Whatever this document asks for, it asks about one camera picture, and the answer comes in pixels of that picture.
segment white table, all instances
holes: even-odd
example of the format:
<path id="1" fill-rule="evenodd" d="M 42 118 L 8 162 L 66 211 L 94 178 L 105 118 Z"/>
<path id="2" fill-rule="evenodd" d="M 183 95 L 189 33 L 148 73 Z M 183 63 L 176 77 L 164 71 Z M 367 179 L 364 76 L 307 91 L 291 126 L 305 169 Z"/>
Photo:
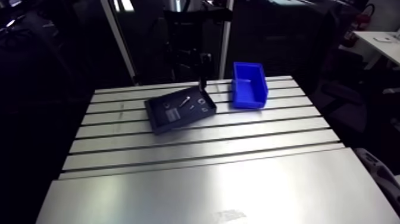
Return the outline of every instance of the white table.
<path id="1" fill-rule="evenodd" d="M 354 32 L 360 39 L 369 43 L 373 48 L 377 49 L 381 54 L 388 57 L 394 63 L 400 66 L 400 40 L 394 38 L 396 32 L 369 32 L 356 31 Z M 374 38 L 389 38 L 390 43 L 379 42 Z"/>
<path id="2" fill-rule="evenodd" d="M 297 83 L 266 80 L 257 111 L 209 82 L 217 114 L 161 136 L 143 101 L 197 83 L 96 91 L 37 223 L 400 223 Z"/>

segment fire extinguisher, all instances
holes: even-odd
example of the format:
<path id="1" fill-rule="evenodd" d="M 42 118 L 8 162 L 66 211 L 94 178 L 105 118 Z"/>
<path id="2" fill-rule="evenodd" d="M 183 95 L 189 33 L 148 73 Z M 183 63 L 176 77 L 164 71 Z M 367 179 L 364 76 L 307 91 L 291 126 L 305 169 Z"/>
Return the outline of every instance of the fire extinguisher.
<path id="1" fill-rule="evenodd" d="M 366 9 L 371 7 L 371 11 L 366 13 Z M 375 5 L 368 4 L 365 6 L 361 14 L 357 15 L 355 20 L 351 23 L 349 30 L 347 30 L 343 37 L 342 45 L 352 48 L 357 42 L 358 38 L 353 31 L 363 31 L 371 23 L 372 15 L 375 13 Z"/>

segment black box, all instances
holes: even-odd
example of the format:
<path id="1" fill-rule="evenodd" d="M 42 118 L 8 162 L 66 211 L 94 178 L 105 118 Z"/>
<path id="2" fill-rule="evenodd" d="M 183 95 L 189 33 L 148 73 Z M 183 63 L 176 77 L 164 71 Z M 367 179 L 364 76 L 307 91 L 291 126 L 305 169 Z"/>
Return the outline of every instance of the black box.
<path id="1" fill-rule="evenodd" d="M 190 100 L 180 107 L 187 97 L 190 97 Z M 198 86 L 151 98 L 145 101 L 145 106 L 151 128 L 156 135 L 217 112 L 217 106 L 210 96 L 205 91 L 200 91 Z"/>

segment black tray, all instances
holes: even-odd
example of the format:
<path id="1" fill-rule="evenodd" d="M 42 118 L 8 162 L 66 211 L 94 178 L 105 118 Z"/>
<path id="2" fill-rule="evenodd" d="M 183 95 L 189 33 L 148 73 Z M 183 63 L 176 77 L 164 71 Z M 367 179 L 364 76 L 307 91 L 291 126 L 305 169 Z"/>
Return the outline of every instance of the black tray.
<path id="1" fill-rule="evenodd" d="M 190 100 L 180 107 L 186 97 L 190 97 Z M 201 98 L 204 99 L 203 104 L 198 102 Z M 210 96 L 205 91 L 200 91 L 198 86 L 151 98 L 145 101 L 145 106 L 151 128 L 156 135 L 209 117 L 217 112 L 217 106 Z"/>

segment vertical metal pole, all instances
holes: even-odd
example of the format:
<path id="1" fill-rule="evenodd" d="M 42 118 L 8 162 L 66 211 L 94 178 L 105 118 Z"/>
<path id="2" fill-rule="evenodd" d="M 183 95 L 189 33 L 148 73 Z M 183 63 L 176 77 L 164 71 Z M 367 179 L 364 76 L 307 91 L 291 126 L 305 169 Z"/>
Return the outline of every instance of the vertical metal pole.
<path id="1" fill-rule="evenodd" d="M 132 62 L 130 61 L 129 53 L 128 50 L 126 49 L 125 42 L 122 39 L 121 32 L 118 29 L 117 22 L 115 21 L 113 11 L 111 10 L 110 0 L 101 0 L 101 5 L 103 7 L 105 16 L 107 17 L 108 23 L 110 24 L 115 40 L 117 41 L 118 48 L 120 49 L 126 68 L 128 69 L 129 76 L 133 80 L 135 76 L 135 71 L 133 69 Z"/>
<path id="2" fill-rule="evenodd" d="M 235 0 L 228 0 L 226 2 L 226 7 L 231 11 L 233 11 L 234 2 L 235 2 Z M 219 79 L 224 79 L 224 75 L 225 75 L 225 66 L 226 66 L 226 57 L 227 57 L 227 53 L 228 53 L 229 36 L 230 36 L 230 22 L 225 21 L 224 22 L 224 31 L 222 34 Z"/>

